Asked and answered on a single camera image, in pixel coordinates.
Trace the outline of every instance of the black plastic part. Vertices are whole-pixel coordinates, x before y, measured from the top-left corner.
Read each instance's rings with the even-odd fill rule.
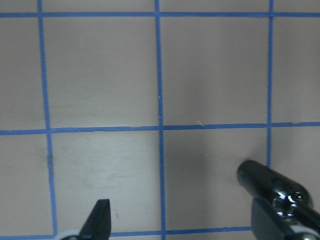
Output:
[[[274,199],[283,196],[295,198],[306,206],[313,207],[312,198],[308,191],[296,181],[262,165],[254,160],[243,162],[237,171],[237,177],[242,185],[254,198],[266,199],[271,205]]]
[[[313,234],[301,232],[294,235],[292,238],[289,238],[288,240],[319,240],[319,238]]]
[[[257,240],[287,240],[295,234],[265,199],[252,200],[251,227]]]
[[[303,225],[320,233],[320,214],[315,210],[303,204],[298,204],[293,214]]]
[[[85,221],[79,240],[108,240],[111,233],[111,213],[109,199],[96,202],[89,217]]]

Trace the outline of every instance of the wall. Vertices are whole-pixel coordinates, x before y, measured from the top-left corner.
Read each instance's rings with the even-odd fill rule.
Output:
[[[253,240],[255,159],[320,211],[317,0],[0,0],[0,240],[110,199],[115,240]]]

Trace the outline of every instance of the metal cylinder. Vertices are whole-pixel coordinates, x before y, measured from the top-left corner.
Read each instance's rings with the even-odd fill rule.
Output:
[[[254,198],[264,198],[274,207],[276,203],[295,202],[313,206],[310,194],[301,184],[257,161],[243,162],[237,170],[237,178]]]

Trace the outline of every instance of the blue tape grid line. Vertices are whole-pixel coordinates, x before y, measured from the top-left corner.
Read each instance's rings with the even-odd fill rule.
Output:
[[[154,0],[155,41],[158,84],[158,126],[159,126],[159,168],[160,168],[160,205],[161,205],[161,239],[166,240],[166,190],[165,190],[165,150],[164,150],[164,111],[162,81],[161,20],[159,16],[160,1]]]
[[[269,12],[274,11],[274,0],[269,0]],[[267,129],[266,129],[266,165],[271,166],[272,151],[272,69],[273,69],[274,18],[268,21],[268,75],[267,75]]]
[[[320,127],[319,121],[311,122],[273,122],[272,128],[291,128],[291,127]],[[164,131],[174,130],[210,130],[210,129],[265,129],[266,123],[231,123],[231,124],[206,124],[206,125],[164,125]],[[135,131],[159,131],[159,126],[101,126],[101,127],[61,127],[51,128],[51,134],[61,133],[92,133],[102,132],[135,132]],[[28,129],[28,130],[0,130],[0,136],[10,135],[35,135],[46,134],[46,129]]]
[[[0,12],[0,18],[63,17],[246,17],[320,18],[320,12]]]
[[[54,180],[54,167],[52,161],[52,137],[50,126],[49,113],[49,99],[48,99],[48,85],[47,85],[47,68],[46,68],[46,54],[45,54],[45,34],[44,34],[44,19],[40,14],[42,12],[42,0],[37,0],[38,15],[38,30],[39,30],[39,44],[40,44],[40,59],[41,59],[41,79],[42,79],[42,95],[43,95],[43,110],[45,118],[46,141],[47,141],[47,162],[49,173],[49,189],[51,202],[51,217],[53,234],[58,233],[57,225],[57,211],[56,211],[56,193]]]
[[[200,229],[181,229],[160,231],[129,231],[129,232],[112,232],[111,237],[134,237],[134,236],[163,236],[165,235],[186,235],[186,234],[208,234],[208,233],[229,233],[251,231],[250,226],[238,227],[217,227],[217,228],[200,228]],[[52,239],[54,235],[18,235],[18,236],[0,236],[0,240],[37,240]]]

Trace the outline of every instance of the grid square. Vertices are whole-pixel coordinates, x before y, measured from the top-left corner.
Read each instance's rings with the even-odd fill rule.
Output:
[[[153,12],[154,0],[42,0],[45,12]]]
[[[250,226],[237,169],[246,158],[266,163],[265,129],[173,130],[164,143],[168,230]]]
[[[161,0],[163,12],[267,12],[268,1]]]
[[[320,127],[277,127],[272,130],[272,169],[293,179],[310,193],[320,212]]]
[[[0,32],[0,129],[43,129],[38,20],[0,18]]]
[[[155,20],[45,19],[53,127],[158,125]]]
[[[37,12],[37,0],[0,0],[0,13]]]
[[[0,236],[53,234],[45,135],[0,136]]]
[[[251,231],[167,235],[166,240],[256,240]]]
[[[320,4],[318,0],[275,0],[274,10],[276,12],[320,12]]]
[[[273,122],[320,121],[320,19],[276,18]]]
[[[265,123],[268,21],[164,18],[166,125]]]
[[[110,199],[112,232],[161,229],[156,131],[52,137],[59,232],[79,229],[98,199]]]

